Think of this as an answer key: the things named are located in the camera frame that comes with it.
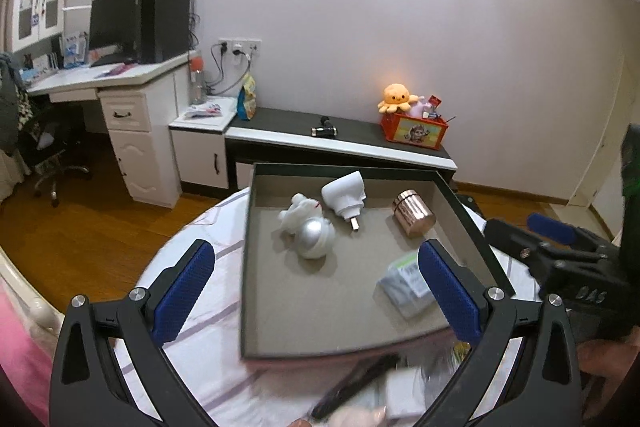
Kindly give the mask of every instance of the pink fabric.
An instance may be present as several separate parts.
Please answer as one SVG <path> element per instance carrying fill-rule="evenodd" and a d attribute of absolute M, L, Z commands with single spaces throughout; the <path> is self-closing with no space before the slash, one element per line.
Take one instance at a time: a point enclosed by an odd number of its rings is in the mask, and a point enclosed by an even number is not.
<path fill-rule="evenodd" d="M 27 407 L 49 425 L 49 381 L 52 360 L 31 339 L 0 289 L 0 366 Z"/>

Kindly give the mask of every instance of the red box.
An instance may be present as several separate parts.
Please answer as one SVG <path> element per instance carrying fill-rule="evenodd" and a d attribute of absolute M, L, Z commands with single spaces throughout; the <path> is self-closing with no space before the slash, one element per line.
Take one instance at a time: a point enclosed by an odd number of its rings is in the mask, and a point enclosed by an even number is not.
<path fill-rule="evenodd" d="M 427 149 L 439 149 L 449 125 L 441 118 L 412 118 L 401 112 L 386 112 L 380 125 L 389 142 L 400 142 Z"/>

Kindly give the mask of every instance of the black speaker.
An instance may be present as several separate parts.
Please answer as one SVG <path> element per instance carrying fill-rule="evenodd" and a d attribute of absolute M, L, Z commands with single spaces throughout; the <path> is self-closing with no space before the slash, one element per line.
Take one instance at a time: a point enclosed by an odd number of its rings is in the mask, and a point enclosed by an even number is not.
<path fill-rule="evenodd" d="M 136 58 L 164 62 L 189 50 L 190 0 L 136 0 Z"/>

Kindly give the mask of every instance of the chair base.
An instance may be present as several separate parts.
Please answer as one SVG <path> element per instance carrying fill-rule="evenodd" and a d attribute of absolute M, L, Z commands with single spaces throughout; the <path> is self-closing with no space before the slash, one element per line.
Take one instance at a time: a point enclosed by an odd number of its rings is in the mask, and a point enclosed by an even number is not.
<path fill-rule="evenodd" d="M 60 200 L 58 199 L 58 176 L 60 174 L 64 174 L 67 171 L 80 171 L 88 180 L 91 179 L 91 171 L 88 167 L 84 167 L 81 165 L 66 165 L 63 167 L 58 164 L 55 169 L 40 176 L 40 178 L 36 182 L 36 186 L 33 189 L 33 195 L 39 198 L 42 195 L 40 186 L 45 181 L 53 178 L 53 181 L 51 183 L 51 191 L 49 194 L 51 197 L 51 206 L 53 206 L 53 208 L 56 208 L 60 204 Z"/>

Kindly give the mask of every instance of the metal bolt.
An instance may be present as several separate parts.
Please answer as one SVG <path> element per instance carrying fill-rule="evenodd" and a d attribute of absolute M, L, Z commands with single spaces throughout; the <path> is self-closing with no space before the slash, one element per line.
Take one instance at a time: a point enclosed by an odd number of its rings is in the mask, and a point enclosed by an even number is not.
<path fill-rule="evenodd" d="M 71 299 L 71 305 L 74 308 L 79 308 L 85 302 L 86 302 L 86 298 L 84 297 L 84 295 L 76 295 L 74 298 Z"/>
<path fill-rule="evenodd" d="M 494 301 L 501 301 L 502 299 L 504 299 L 504 292 L 496 286 L 494 286 L 493 288 L 489 288 L 487 293 L 489 294 L 489 297 Z"/>
<path fill-rule="evenodd" d="M 129 299 L 132 301 L 140 301 L 145 298 L 146 290 L 144 288 L 133 288 L 129 292 Z"/>
<path fill-rule="evenodd" d="M 548 299 L 553 306 L 562 305 L 562 299 L 560 298 L 559 295 L 556 295 L 555 293 L 549 293 Z"/>
<path fill-rule="evenodd" d="M 576 299 L 584 299 L 589 294 L 589 287 L 583 286 L 578 290 L 578 293 L 575 295 Z"/>

